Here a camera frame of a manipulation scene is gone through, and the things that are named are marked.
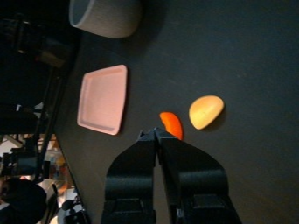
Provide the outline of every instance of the pink plate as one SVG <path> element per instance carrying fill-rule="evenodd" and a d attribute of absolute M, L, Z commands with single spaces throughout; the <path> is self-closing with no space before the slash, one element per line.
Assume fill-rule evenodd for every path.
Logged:
<path fill-rule="evenodd" d="M 127 97 L 127 67 L 112 66 L 87 73 L 79 97 L 79 126 L 115 135 Z"/>

